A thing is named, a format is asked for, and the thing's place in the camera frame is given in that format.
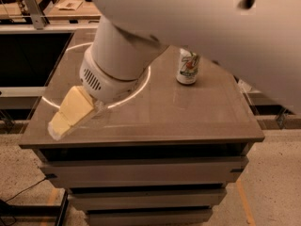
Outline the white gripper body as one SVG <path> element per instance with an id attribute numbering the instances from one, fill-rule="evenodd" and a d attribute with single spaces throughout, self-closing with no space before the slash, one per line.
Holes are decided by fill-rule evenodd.
<path id="1" fill-rule="evenodd" d="M 79 77 L 87 93 L 104 104 L 122 101 L 133 94 L 141 84 L 140 79 L 122 81 L 103 72 L 92 58 L 91 46 L 84 53 Z"/>

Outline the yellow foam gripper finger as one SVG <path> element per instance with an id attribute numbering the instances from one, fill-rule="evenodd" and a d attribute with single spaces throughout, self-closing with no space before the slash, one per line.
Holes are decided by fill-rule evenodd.
<path id="1" fill-rule="evenodd" d="M 48 123 L 48 132 L 60 140 L 95 111 L 95 100 L 83 86 L 73 86 L 64 97 L 59 110 Z"/>

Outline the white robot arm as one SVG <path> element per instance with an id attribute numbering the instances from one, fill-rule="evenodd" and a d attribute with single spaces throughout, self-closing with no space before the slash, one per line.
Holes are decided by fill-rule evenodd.
<path id="1" fill-rule="evenodd" d="M 102 16 L 72 87 L 48 124 L 55 140 L 132 95 L 170 46 L 215 59 L 301 113 L 301 0 L 92 0 Z"/>

